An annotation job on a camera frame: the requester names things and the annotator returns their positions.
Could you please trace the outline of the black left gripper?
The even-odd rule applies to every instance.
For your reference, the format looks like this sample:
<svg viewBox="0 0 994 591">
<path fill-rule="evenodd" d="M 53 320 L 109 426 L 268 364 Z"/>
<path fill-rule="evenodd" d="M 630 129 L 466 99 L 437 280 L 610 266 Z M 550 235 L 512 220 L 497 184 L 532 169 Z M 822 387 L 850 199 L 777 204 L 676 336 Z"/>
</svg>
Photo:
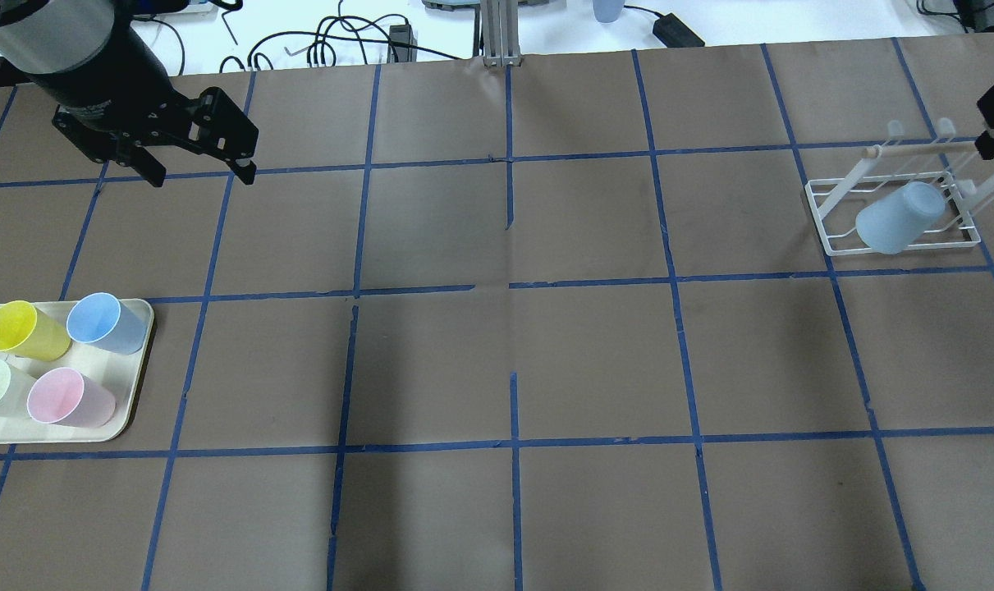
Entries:
<svg viewBox="0 0 994 591">
<path fill-rule="evenodd" d="M 145 147 L 177 146 L 222 162 L 245 185 L 253 185 L 259 131 L 241 105 L 217 86 L 189 97 L 167 80 L 118 83 L 53 79 L 57 111 L 53 126 L 87 158 L 124 161 L 152 187 L 165 184 L 167 169 Z"/>
</svg>

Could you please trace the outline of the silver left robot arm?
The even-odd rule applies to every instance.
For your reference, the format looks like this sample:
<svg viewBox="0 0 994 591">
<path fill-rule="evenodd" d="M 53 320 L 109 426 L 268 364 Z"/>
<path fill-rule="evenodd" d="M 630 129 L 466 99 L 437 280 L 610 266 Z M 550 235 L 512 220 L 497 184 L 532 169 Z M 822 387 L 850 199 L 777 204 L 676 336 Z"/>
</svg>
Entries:
<svg viewBox="0 0 994 591">
<path fill-rule="evenodd" d="M 54 126 L 90 160 L 159 187 L 167 171 L 150 150 L 174 146 L 252 184 L 258 127 L 218 87 L 179 93 L 132 29 L 135 11 L 134 1 L 0 1 L 0 55 L 57 101 Z"/>
</svg>

